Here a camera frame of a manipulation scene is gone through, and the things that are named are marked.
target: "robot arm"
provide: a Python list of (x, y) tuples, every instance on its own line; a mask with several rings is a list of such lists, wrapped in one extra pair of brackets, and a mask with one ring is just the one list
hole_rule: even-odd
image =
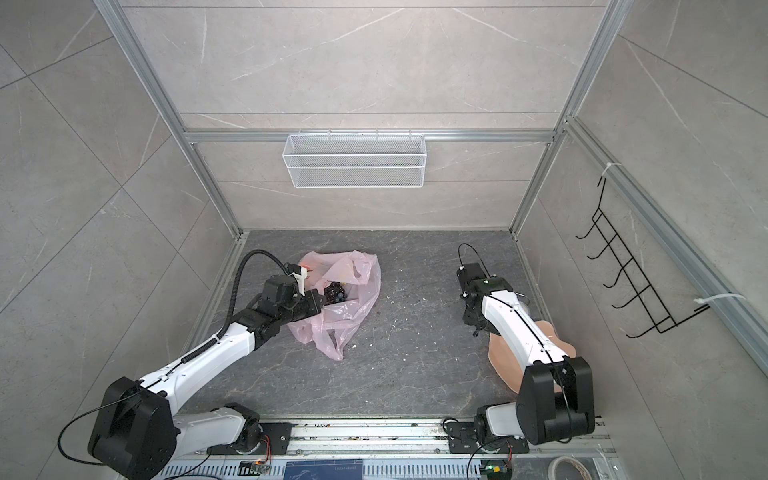
[[(235, 285), (252, 255), (243, 258)], [(325, 297), (317, 290), (304, 291), (306, 269), (280, 266), (285, 274), (269, 278), (263, 292), (228, 317), (217, 334), (138, 381), (123, 377), (113, 382), (102, 399), (88, 452), (130, 480), (148, 480), (171, 459), (211, 446), (232, 445), (239, 452), (253, 451), (261, 430), (259, 416), (252, 410), (230, 403), (212, 412), (177, 413), (197, 390), (261, 347), (282, 325), (322, 311)]]
[[(538, 445), (594, 431), (592, 372), (569, 358), (536, 326), (506, 280), (487, 277), (478, 263), (456, 272), (466, 303), (464, 323), (500, 335), (524, 371), (518, 401), (483, 408), (478, 441), (514, 435)], [(555, 392), (554, 384), (561, 387)]]

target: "wire mesh basket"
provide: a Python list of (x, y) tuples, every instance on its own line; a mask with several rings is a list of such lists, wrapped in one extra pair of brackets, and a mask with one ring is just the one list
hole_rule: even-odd
[(283, 160), (296, 188), (421, 187), (421, 134), (291, 134)]

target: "marble-pattern wall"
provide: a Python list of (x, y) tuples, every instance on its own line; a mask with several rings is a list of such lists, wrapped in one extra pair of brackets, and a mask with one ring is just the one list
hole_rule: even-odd
[(604, 11), (600, 0), (123, 5), (184, 121), (218, 128), (554, 127)]
[(579, 112), (768, 319), (768, 4), (637, 0)]
[[(768, 381), (713, 312), (669, 332), (629, 339), (650, 320), (590, 228), (600, 169), (571, 139), (558, 153), (519, 241), (560, 337), (593, 369), (597, 414), (606, 418), (629, 478), (765, 477)], [(699, 295), (650, 232), (608, 184), (603, 210), (676, 319)], [(637, 271), (631, 275), (638, 282)], [(644, 296), (652, 312), (659, 305)]]
[(180, 353), (232, 239), (91, 0), (0, 5), (0, 152), (0, 477), (114, 478), (57, 435)]
[(246, 229), (506, 230), (544, 145), (430, 143), (421, 188), (296, 189), (281, 143), (198, 149)]
[[(601, 0), (122, 5), (185, 125), (227, 130), (553, 128), (605, 10)], [(543, 148), (431, 144), (423, 188), (297, 190), (280, 145), (200, 145), (253, 229), (505, 229)]]
[[(764, 318), (766, 21), (765, 2), (637, 0), (579, 111)], [(610, 255), (587, 259), (604, 245), (598, 235), (575, 237), (597, 205), (600, 171), (591, 162), (566, 141), (520, 240), (563, 338), (586, 350), (596, 375), (628, 371), (646, 405), (637, 415), (626, 392), (598, 390), (598, 405), (636, 427), (616, 430), (607, 417), (622, 462), (632, 478), (764, 478), (768, 381), (722, 322), (705, 312), (670, 332), (627, 338), (650, 326), (647, 315), (636, 300), (610, 306), (629, 300), (630, 286), (622, 276), (605, 288), (618, 265)], [(672, 314), (690, 315), (696, 290), (610, 184), (603, 207)], [(600, 358), (611, 344), (620, 358)], [(640, 429), (653, 435), (637, 438)], [(637, 450), (641, 443), (656, 452)]]

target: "marble floor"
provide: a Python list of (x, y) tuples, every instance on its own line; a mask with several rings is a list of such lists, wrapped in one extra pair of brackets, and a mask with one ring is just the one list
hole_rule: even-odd
[[(344, 360), (329, 359), (312, 343), (302, 345), (283, 328), (209, 382), (185, 410), (239, 402), (261, 415), (469, 415), (480, 406), (513, 400), (488, 361), (488, 333), (475, 338), (474, 328), (462, 322), (455, 277), (461, 242), (475, 246), (492, 273), (533, 297), (507, 232), (251, 232), (244, 251), (263, 248), (284, 262), (297, 262), (310, 250), (376, 254), (382, 269), (379, 299), (346, 346)], [(470, 250), (462, 256), (472, 261)], [(274, 270), (269, 260), (251, 260), (238, 309)], [(220, 305), (212, 329), (226, 307)], [(538, 318), (535, 306), (532, 316)]]

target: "zip tie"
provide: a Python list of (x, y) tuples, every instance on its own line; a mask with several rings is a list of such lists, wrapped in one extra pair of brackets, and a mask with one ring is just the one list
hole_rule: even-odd
[(611, 162), (608, 162), (607, 164), (605, 164), (605, 169), (603, 169), (603, 173), (600, 174), (600, 176), (605, 177), (605, 172), (607, 172), (608, 169), (613, 167), (614, 165), (621, 165), (621, 164), (612, 164)]
[(694, 298), (694, 302), (699, 303), (701, 305), (704, 305), (707, 302), (710, 302), (712, 300), (716, 300), (719, 298), (741, 298), (742, 300), (746, 300), (746, 297), (744, 295), (740, 295), (738, 293), (718, 293), (717, 295), (708, 296), (707, 298)]

